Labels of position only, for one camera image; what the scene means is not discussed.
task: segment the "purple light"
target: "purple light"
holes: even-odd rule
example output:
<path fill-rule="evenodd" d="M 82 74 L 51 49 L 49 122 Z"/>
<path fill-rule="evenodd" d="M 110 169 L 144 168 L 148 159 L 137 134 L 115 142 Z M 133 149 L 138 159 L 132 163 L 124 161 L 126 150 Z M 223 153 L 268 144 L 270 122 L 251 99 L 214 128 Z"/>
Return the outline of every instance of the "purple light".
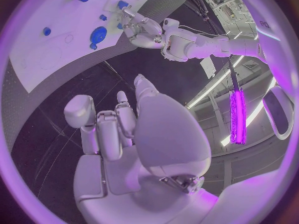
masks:
<path fill-rule="evenodd" d="M 231 104 L 231 136 L 230 142 L 245 144 L 246 142 L 246 106 L 243 90 L 232 92 Z"/>

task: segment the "gray fabric surface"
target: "gray fabric surface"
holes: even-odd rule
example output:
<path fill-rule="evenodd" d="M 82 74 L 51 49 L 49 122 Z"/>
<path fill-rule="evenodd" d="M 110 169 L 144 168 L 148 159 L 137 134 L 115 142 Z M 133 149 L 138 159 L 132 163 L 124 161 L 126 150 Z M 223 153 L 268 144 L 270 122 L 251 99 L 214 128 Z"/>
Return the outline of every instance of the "gray fabric surface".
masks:
<path fill-rule="evenodd" d="M 157 22 L 162 22 L 184 2 L 185 0 L 148 0 L 139 12 Z M 69 63 L 45 79 L 30 94 L 20 83 L 9 62 L 3 83 L 1 110 L 9 150 L 12 150 L 16 137 L 26 120 L 52 92 L 86 69 L 134 49 L 136 47 L 131 45 L 126 36 L 122 34 L 115 46 L 91 53 Z"/>

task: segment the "purple glowing panel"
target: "purple glowing panel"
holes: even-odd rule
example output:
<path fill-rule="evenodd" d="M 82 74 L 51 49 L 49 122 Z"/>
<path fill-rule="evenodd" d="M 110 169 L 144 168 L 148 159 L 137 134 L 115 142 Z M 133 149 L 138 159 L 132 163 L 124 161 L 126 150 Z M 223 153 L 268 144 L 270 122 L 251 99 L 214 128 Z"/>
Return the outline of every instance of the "purple glowing panel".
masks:
<path fill-rule="evenodd" d="M 236 130 L 237 130 L 237 116 L 236 116 L 236 96 L 232 92 L 230 94 L 230 105 L 231 105 L 231 135 L 230 142 L 236 142 Z"/>
<path fill-rule="evenodd" d="M 246 142 L 246 107 L 244 92 L 235 91 L 230 95 L 231 104 L 231 136 L 230 142 L 245 144 Z"/>

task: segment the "fluorescent light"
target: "fluorescent light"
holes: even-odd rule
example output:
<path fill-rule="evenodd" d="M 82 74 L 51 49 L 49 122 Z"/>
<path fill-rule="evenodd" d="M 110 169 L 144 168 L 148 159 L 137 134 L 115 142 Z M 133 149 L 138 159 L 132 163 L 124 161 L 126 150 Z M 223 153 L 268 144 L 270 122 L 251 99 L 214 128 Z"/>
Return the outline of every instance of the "fluorescent light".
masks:
<path fill-rule="evenodd" d="M 233 64 L 233 67 L 236 67 L 240 61 L 244 58 L 244 56 L 240 56 L 239 59 Z M 188 109 L 192 108 L 193 106 L 195 106 L 198 102 L 200 102 L 206 95 L 208 95 L 217 85 L 219 85 L 219 83 L 221 81 L 223 81 L 223 79 L 225 77 L 227 77 L 227 75 L 230 73 L 230 70 L 228 70 L 227 72 L 224 73 L 224 75 L 222 77 L 220 77 L 220 79 L 218 81 L 215 82 L 214 85 L 212 85 L 212 87 L 210 89 L 208 89 L 206 92 L 204 92 L 199 98 L 197 98 L 194 102 L 192 102 L 189 106 Z"/>
<path fill-rule="evenodd" d="M 238 35 L 236 35 L 236 37 L 235 37 L 234 39 L 237 39 L 237 37 L 238 37 L 238 36 L 240 36 L 240 35 L 241 35 L 241 33 L 242 33 L 242 31 L 241 31 L 241 32 L 240 32 Z"/>
<path fill-rule="evenodd" d="M 259 30 L 257 27 L 256 27 L 256 29 L 257 29 L 257 31 L 260 32 L 261 34 L 264 34 L 265 36 L 268 36 L 268 37 L 273 38 L 273 39 L 275 39 L 275 40 L 277 40 L 277 41 L 280 41 L 279 38 L 277 38 L 277 37 L 275 37 L 275 36 L 272 36 L 272 35 L 270 35 L 270 34 L 268 34 L 268 33 L 265 33 L 265 32 L 263 32 L 263 31 Z"/>
<path fill-rule="evenodd" d="M 266 91 L 266 93 L 269 91 L 269 89 L 271 89 L 272 87 L 274 87 L 276 84 L 276 79 L 273 77 L 272 81 L 269 85 L 268 90 Z M 251 122 L 255 119 L 255 117 L 259 114 L 259 112 L 262 110 L 262 108 L 264 107 L 264 103 L 263 100 L 261 100 L 258 104 L 258 106 L 254 109 L 254 111 L 251 113 L 251 115 L 249 115 L 249 117 L 246 119 L 246 127 L 248 127 Z M 227 144 L 229 144 L 230 142 L 230 136 L 226 137 L 224 140 L 221 141 L 223 146 L 226 146 Z"/>

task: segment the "dark floor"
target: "dark floor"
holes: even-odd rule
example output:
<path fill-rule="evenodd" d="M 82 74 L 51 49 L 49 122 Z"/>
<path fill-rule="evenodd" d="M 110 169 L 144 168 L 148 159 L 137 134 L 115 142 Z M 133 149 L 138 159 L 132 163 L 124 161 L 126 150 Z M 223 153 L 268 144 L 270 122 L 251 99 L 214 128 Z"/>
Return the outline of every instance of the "dark floor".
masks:
<path fill-rule="evenodd" d="M 184 6 L 170 17 L 179 19 L 182 25 L 210 32 L 209 27 Z M 225 60 L 212 59 L 219 71 Z M 170 62 L 159 50 L 138 48 L 108 60 L 117 73 L 102 62 L 61 86 L 34 111 L 14 144 L 11 155 L 26 184 L 67 223 L 85 223 L 73 197 L 74 172 L 83 155 L 80 130 L 68 126 L 64 119 L 67 102 L 77 94 L 86 94 L 93 97 L 97 112 L 113 110 L 117 104 L 116 94 L 123 90 L 136 109 L 133 80 L 141 73 L 160 92 L 184 104 L 208 83 L 199 62 L 197 59 Z"/>

